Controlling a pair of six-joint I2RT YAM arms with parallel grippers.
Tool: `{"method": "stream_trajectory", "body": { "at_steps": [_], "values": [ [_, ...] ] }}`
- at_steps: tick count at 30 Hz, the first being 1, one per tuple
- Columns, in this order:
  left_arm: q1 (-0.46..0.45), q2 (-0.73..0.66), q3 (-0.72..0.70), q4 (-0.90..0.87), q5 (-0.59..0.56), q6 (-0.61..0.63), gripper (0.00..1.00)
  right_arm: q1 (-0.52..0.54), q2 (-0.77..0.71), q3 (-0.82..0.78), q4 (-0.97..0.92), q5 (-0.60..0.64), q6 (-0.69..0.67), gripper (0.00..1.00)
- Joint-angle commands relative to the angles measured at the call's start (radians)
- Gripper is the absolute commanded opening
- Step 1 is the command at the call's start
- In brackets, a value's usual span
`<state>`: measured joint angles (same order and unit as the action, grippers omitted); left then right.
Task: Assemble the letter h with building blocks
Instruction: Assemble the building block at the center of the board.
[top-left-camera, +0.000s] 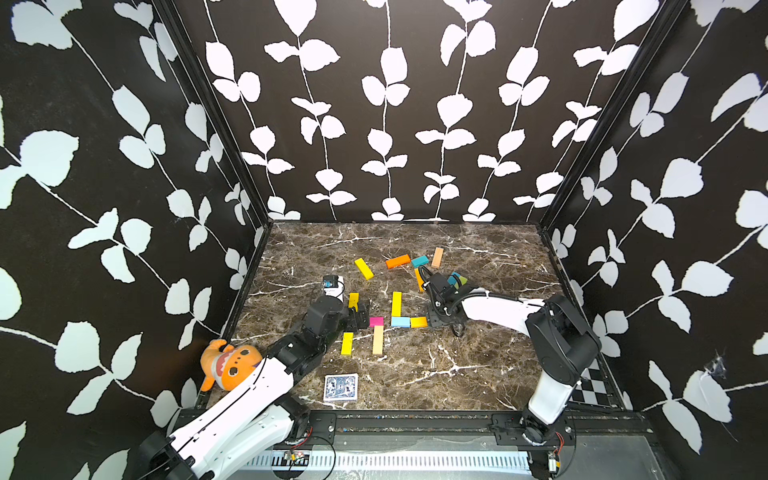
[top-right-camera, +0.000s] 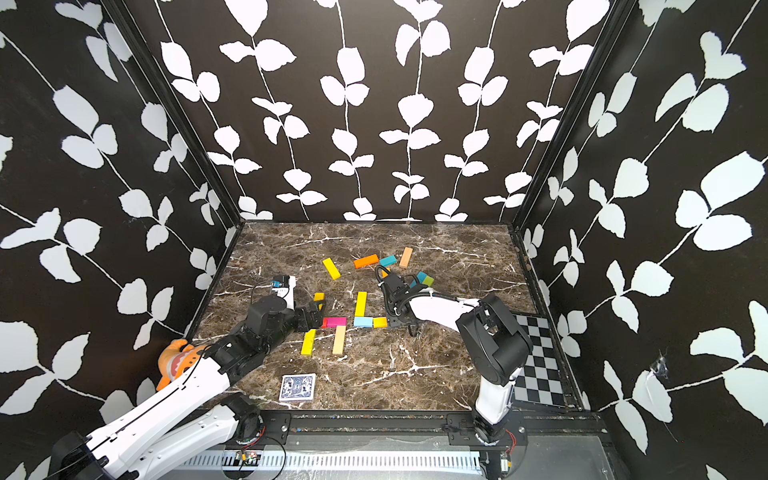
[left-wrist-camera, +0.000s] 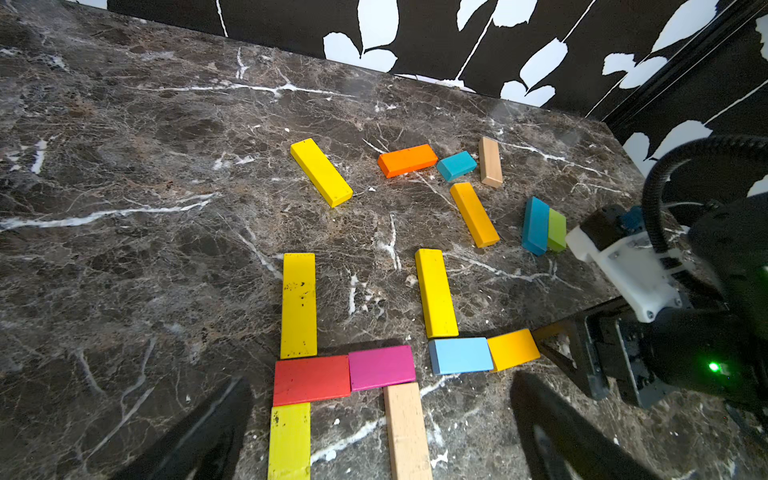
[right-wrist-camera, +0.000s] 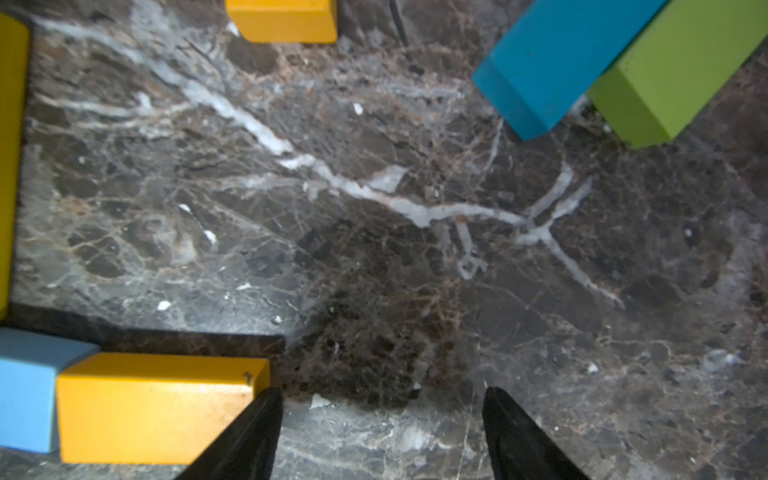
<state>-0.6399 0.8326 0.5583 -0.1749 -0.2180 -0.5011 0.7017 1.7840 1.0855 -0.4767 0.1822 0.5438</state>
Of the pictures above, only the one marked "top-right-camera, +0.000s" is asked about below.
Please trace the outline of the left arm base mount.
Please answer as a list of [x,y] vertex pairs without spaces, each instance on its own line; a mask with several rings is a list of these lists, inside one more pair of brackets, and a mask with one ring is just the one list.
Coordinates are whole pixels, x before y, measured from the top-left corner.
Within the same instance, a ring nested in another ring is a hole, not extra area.
[[234,441],[241,446],[262,442],[262,437],[285,445],[289,435],[292,415],[283,410],[266,410],[258,413],[248,413],[238,423]]

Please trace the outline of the yellow long block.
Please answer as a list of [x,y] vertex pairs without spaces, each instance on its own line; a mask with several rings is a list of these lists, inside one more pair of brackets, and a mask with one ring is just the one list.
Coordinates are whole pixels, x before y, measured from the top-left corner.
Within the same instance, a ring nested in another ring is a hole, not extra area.
[[325,294],[315,293],[313,298],[314,306],[318,311],[322,311],[325,305]]

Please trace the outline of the magenta block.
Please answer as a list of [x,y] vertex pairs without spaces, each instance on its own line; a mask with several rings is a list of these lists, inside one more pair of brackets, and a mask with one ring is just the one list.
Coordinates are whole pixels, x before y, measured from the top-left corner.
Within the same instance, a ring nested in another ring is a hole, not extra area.
[[337,328],[337,327],[346,327],[347,326],[347,318],[346,317],[325,317],[323,319],[323,328]]

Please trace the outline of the tan wood long block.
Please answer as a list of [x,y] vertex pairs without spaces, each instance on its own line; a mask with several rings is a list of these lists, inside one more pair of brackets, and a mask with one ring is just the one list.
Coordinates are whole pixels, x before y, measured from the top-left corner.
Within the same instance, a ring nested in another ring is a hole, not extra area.
[[332,354],[341,356],[344,351],[345,345],[346,326],[341,325],[335,328],[334,342],[332,348]]

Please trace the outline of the light blue short block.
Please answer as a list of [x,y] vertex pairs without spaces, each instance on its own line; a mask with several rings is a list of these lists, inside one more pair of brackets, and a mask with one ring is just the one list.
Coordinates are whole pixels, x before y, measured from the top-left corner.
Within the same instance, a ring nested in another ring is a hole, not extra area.
[[372,317],[355,317],[353,326],[359,328],[373,328],[374,319]]

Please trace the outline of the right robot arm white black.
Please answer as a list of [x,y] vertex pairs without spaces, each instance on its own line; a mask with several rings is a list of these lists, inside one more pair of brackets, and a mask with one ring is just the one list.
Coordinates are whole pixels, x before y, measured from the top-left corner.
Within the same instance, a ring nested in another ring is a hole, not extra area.
[[406,282],[388,268],[375,267],[387,318],[416,335],[431,322],[458,332],[481,376],[473,408],[476,433],[484,441],[500,435],[513,403],[517,378],[533,351],[518,315],[495,294],[481,299],[449,296],[413,280]]

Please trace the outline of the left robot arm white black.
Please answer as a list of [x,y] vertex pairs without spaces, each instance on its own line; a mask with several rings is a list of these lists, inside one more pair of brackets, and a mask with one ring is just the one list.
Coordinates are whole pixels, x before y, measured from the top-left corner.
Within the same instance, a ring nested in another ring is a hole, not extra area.
[[196,409],[237,384],[294,332],[323,324],[323,301],[288,307],[272,294],[252,303],[228,335],[161,391],[87,435],[71,432],[50,455],[51,479],[158,479],[190,458],[237,438],[262,433],[259,409],[232,394],[197,419]]

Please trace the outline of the yellow-green long block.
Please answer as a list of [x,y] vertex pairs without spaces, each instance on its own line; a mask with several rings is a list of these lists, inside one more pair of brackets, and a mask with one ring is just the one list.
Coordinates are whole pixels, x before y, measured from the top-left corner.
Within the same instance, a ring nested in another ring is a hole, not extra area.
[[311,329],[308,332],[304,334],[302,347],[301,347],[301,355],[302,356],[311,356],[314,349],[314,342],[316,339],[317,330]]

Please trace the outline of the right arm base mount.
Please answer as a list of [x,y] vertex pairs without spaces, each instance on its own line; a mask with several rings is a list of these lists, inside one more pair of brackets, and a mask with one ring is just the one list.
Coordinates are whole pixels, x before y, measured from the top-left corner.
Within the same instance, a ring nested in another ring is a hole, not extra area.
[[507,449],[527,446],[527,427],[520,412],[510,411],[498,423],[490,424],[475,412],[455,412],[446,417],[441,430],[454,446]]

